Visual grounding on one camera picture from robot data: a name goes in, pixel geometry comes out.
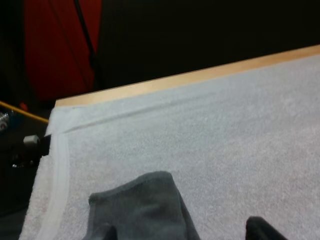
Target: table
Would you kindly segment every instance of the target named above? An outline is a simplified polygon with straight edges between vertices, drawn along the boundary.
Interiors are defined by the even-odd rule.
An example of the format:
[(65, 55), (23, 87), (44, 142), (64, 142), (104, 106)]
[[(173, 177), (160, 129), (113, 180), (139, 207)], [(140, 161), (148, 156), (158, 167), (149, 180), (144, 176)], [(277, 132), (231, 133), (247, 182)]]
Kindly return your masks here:
[(67, 97), (56, 101), (55, 106), (76, 106), (96, 104), (116, 99), (133, 97), (141, 94), (156, 92), (159, 90), (179, 87), (191, 83), (197, 83), (226, 75), (237, 74), (256, 68), (266, 67), (300, 58), (311, 57), (320, 54), (320, 45), (304, 47), (296, 50), (256, 57), (225, 65), (210, 67), (202, 70), (186, 72), (154, 80), (115, 87), (107, 90), (86, 93), (78, 96)]

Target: red fabric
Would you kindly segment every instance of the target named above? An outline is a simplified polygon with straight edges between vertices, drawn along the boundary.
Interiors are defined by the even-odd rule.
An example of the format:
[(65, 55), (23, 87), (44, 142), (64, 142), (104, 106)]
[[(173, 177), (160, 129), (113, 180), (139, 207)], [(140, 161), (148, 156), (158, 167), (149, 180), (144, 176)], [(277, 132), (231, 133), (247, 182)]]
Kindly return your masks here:
[[(80, 2), (91, 41), (97, 49), (101, 0)], [(25, 67), (40, 100), (92, 90), (94, 72), (73, 0), (24, 2)]]

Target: gray cloth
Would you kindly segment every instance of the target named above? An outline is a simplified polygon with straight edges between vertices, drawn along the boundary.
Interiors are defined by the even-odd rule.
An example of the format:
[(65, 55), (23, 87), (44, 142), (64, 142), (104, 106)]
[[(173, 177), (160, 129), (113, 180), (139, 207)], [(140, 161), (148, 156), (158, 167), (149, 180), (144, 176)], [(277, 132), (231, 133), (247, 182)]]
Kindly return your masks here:
[(320, 239), (320, 56), (52, 111), (21, 240), (79, 240), (88, 196), (168, 171), (202, 240), (261, 216)]
[(113, 190), (93, 193), (89, 203), (83, 240), (200, 240), (168, 172), (146, 173)]

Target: towel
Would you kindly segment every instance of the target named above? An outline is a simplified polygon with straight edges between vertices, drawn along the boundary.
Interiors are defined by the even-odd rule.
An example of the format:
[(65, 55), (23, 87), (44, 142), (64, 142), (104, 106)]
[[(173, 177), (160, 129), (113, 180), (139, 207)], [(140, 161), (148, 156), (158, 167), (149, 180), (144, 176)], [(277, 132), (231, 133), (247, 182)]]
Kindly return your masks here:
[(172, 174), (202, 240), (261, 216), (320, 237), (320, 56), (150, 94), (53, 109), (21, 240), (80, 240), (88, 197)]

